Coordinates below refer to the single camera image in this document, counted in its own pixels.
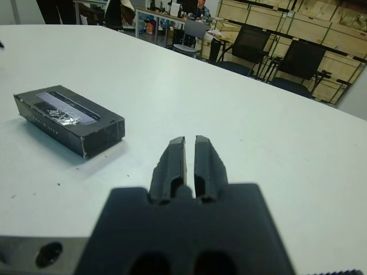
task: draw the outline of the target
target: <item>person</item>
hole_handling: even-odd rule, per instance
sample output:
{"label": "person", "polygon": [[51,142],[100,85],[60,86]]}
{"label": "person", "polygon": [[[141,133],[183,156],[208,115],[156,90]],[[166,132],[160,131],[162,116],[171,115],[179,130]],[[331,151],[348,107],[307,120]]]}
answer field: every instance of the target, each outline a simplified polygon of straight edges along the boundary
{"label": "person", "polygon": [[46,24],[76,24],[73,0],[37,0]]}
{"label": "person", "polygon": [[210,17],[210,11],[205,6],[205,0],[198,0],[197,1],[197,12],[196,12],[196,19],[200,20],[201,16],[208,16]]}

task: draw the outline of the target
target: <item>bottle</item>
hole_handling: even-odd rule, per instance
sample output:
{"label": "bottle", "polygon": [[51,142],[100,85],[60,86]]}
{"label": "bottle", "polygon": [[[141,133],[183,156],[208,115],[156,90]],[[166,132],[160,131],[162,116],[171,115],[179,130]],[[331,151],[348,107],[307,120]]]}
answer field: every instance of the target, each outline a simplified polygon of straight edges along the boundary
{"label": "bottle", "polygon": [[155,11],[155,0],[150,1],[150,10]]}

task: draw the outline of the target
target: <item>small box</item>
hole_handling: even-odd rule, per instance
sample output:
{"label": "small box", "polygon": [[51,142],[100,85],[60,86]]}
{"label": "small box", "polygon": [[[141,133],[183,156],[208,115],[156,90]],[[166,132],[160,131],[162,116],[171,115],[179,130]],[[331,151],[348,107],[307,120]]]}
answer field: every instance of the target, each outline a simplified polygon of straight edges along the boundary
{"label": "small box", "polygon": [[21,93],[14,99],[21,116],[85,159],[125,136],[123,117],[63,86]]}

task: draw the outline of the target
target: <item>wall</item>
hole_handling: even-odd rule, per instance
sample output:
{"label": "wall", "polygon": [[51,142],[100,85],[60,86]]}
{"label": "wall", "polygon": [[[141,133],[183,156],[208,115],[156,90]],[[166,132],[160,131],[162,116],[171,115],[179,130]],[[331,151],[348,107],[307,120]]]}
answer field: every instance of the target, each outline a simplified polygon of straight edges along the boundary
{"label": "wall", "polygon": [[367,70],[365,69],[338,104],[338,109],[367,120]]}
{"label": "wall", "polygon": [[[16,0],[21,24],[44,24],[36,0]],[[10,0],[0,0],[0,25],[15,24]]]}

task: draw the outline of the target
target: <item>desk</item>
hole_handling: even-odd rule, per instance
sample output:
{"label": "desk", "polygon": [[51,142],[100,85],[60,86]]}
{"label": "desk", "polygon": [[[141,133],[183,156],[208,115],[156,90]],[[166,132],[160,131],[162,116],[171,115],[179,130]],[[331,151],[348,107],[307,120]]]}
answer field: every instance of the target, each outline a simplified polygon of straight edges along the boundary
{"label": "desk", "polygon": [[[145,7],[137,7],[135,9],[135,14],[136,14],[135,15],[135,37],[136,38],[139,37],[139,13],[153,15],[157,18],[157,23],[155,24],[155,44],[158,44],[158,27],[159,27],[160,18],[166,19],[168,20],[168,22],[173,21],[175,23],[182,24],[182,25],[185,25],[185,22],[187,22],[187,19],[184,19],[184,18],[178,18],[176,16],[172,16],[172,15],[165,14],[165,13],[160,13],[158,11],[151,11]],[[166,46],[167,46],[167,34],[168,34],[168,28],[166,29]]]}
{"label": "desk", "polygon": [[83,4],[95,4],[95,5],[103,5],[106,6],[108,2],[102,0],[73,0],[75,3],[75,16],[76,16],[76,24],[80,25],[80,12],[78,3]]}
{"label": "desk", "polygon": [[[205,135],[229,182],[259,184],[297,274],[367,273],[366,121],[105,27],[0,37],[0,235],[89,236],[110,189],[148,188],[177,136],[193,189]],[[19,117],[13,94],[58,84],[124,116],[123,141],[85,161]]]}

